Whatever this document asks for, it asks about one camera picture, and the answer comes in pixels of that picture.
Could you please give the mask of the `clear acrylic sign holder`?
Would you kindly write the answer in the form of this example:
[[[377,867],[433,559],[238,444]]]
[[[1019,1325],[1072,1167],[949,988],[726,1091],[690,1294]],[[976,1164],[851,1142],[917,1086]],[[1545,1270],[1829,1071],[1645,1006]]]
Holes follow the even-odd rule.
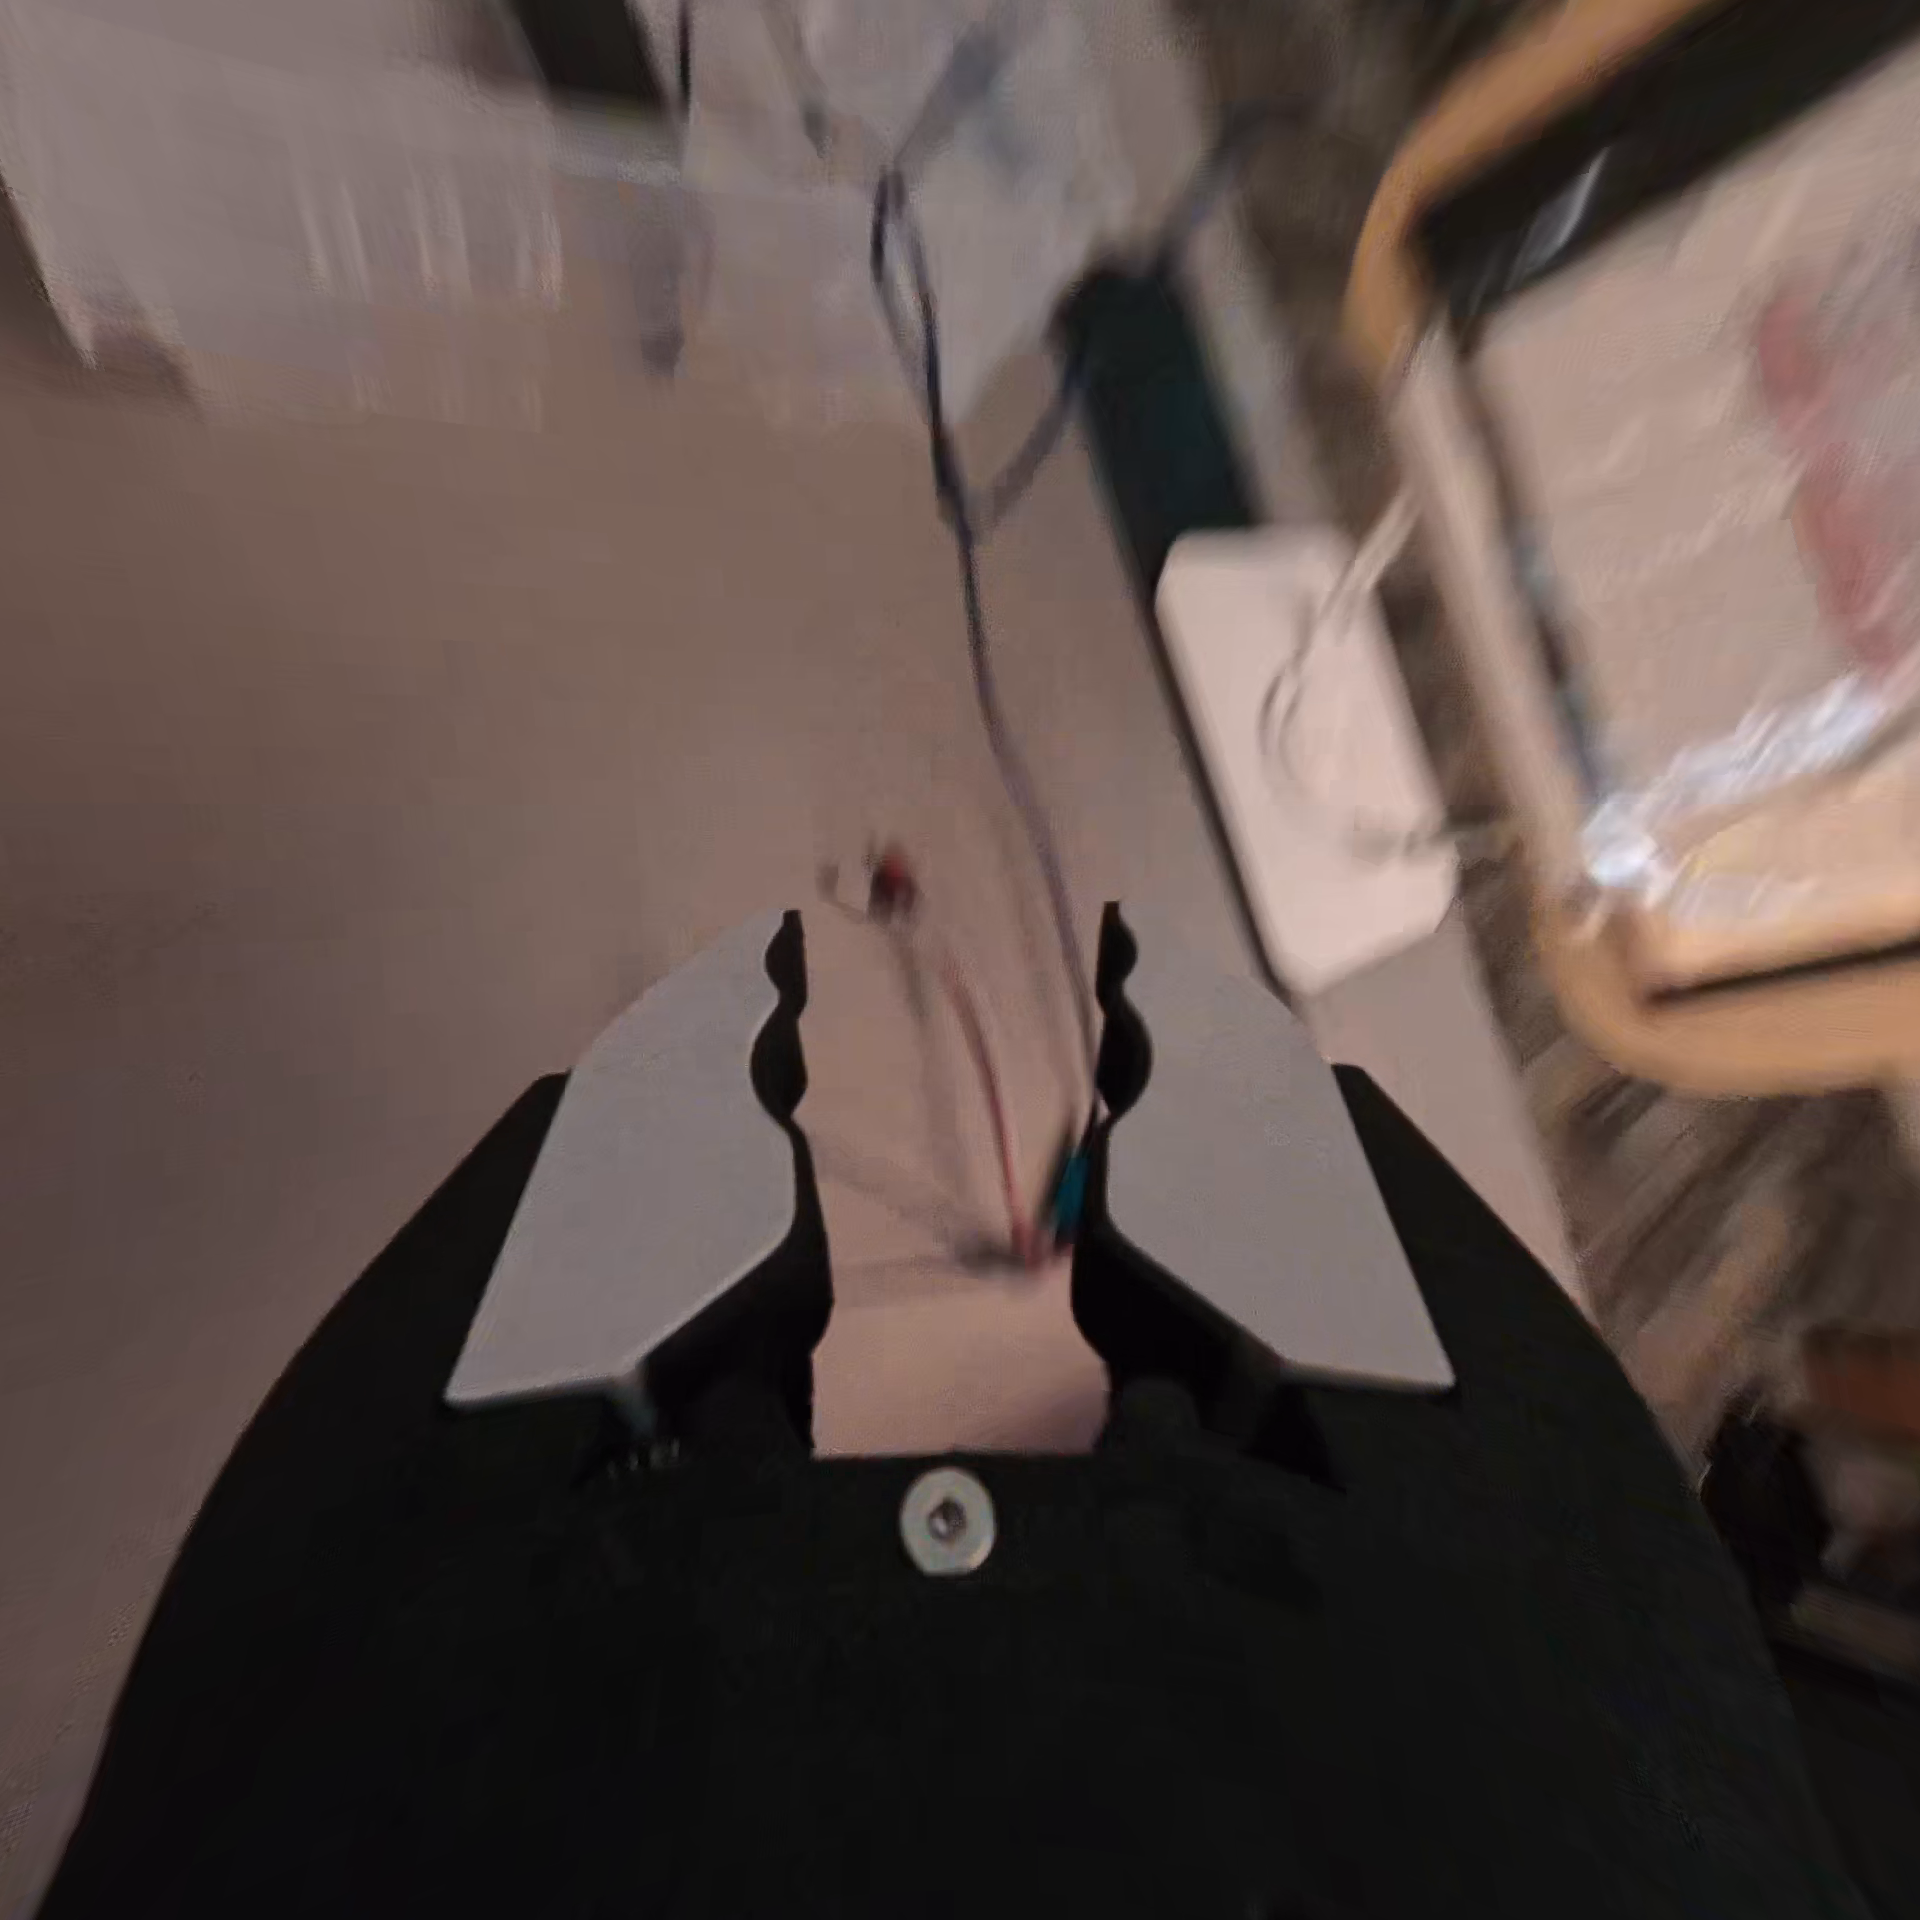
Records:
[[[1424,540],[1512,831],[1650,998],[1916,952],[1916,45],[1713,93],[1491,93],[1392,157],[1348,321],[1400,489],[1256,719],[1341,856],[1465,837],[1340,737]]]

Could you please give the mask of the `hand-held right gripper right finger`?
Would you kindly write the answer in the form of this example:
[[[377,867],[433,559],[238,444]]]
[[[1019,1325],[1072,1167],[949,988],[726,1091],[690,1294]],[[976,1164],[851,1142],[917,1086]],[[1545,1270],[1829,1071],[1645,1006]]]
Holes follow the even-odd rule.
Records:
[[[1259,1427],[1298,1384],[1449,1395],[1358,1121],[1285,998],[1108,902],[1096,1008],[1072,1321],[1112,1407],[1164,1383],[1204,1427]]]

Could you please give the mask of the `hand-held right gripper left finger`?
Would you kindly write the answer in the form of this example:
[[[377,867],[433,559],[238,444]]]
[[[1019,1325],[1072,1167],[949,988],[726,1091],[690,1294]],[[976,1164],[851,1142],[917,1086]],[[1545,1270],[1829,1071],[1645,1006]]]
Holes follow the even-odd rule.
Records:
[[[451,1407],[592,1400],[657,1441],[746,1383],[812,1449],[833,1256],[798,1125],[806,998],[803,917],[776,909],[594,1038],[451,1366]]]

